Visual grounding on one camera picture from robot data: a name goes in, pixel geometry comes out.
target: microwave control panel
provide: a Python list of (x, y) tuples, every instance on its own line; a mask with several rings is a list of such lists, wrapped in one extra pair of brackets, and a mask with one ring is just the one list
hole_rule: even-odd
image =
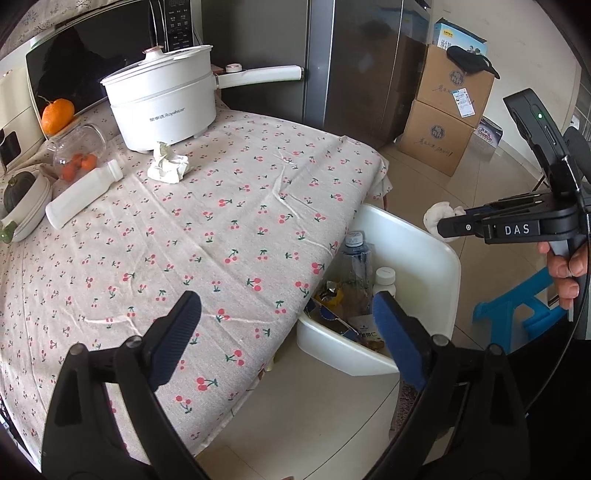
[(164, 0), (167, 51), (193, 47), (191, 0)]

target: crumpled tissue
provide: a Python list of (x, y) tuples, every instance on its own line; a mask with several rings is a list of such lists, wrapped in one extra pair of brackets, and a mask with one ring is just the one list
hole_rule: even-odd
[(427, 232), (429, 232), (435, 238), (438, 238), (442, 242), (449, 243), (457, 240), (460, 237), (453, 236), (450, 238), (443, 238), (441, 235), (439, 235), (439, 232), (437, 231), (437, 224), (439, 223), (439, 220), (465, 214), (466, 211), (462, 207), (452, 208), (449, 205), (449, 202), (439, 202), (425, 212), (425, 215), (423, 216), (423, 224), (425, 225)]
[(177, 155), (170, 145), (158, 142), (154, 149), (154, 161), (148, 167), (148, 177), (166, 183), (178, 183), (190, 170), (186, 155)]

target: tablecloth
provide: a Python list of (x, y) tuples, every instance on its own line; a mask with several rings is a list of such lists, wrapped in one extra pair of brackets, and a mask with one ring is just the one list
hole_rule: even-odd
[[(157, 397), (197, 453), (255, 386), (356, 208), (368, 192), (390, 189), (387, 163), (346, 137), (221, 109), (202, 137), (174, 146), (193, 169), (164, 184), (146, 175), (152, 156), (125, 148), (107, 103), (83, 120), (113, 137), (107, 158), (125, 177), (63, 229), (45, 218), (24, 241), (0, 247), (0, 392), (39, 457), (69, 347), (118, 346), (194, 290), (201, 321)], [(65, 187), (59, 180), (54, 191)], [(130, 454), (146, 460), (117, 387), (108, 390)]]

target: white towel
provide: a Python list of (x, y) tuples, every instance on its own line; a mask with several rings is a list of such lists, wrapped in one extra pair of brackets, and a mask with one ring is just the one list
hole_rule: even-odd
[(450, 238), (443, 238), (441, 235), (439, 235), (439, 232), (437, 231), (437, 224), (439, 223), (439, 220), (442, 218), (457, 217), (459, 215), (465, 214), (466, 211), (462, 207), (452, 208), (449, 205), (449, 202), (439, 202), (425, 212), (425, 215), (423, 216), (423, 224), (425, 225), (427, 232), (429, 232), (435, 238), (438, 238), (442, 242), (449, 243), (457, 240), (460, 237), (453, 236)]

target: white pot lid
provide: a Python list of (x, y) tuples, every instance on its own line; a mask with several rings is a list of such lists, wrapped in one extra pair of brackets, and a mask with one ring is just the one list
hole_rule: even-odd
[(117, 70), (117, 72), (103, 78), (100, 82), (107, 86), (112, 83), (134, 77), (141, 73), (163, 67), (165, 65), (171, 64), (174, 61), (184, 60), (199, 53), (210, 51), (212, 48), (212, 45), (199, 45), (197, 47), (182, 48), (181, 50), (163, 53), (162, 47), (160, 45), (156, 45), (155, 47), (144, 50), (143, 53), (146, 55), (145, 59)]

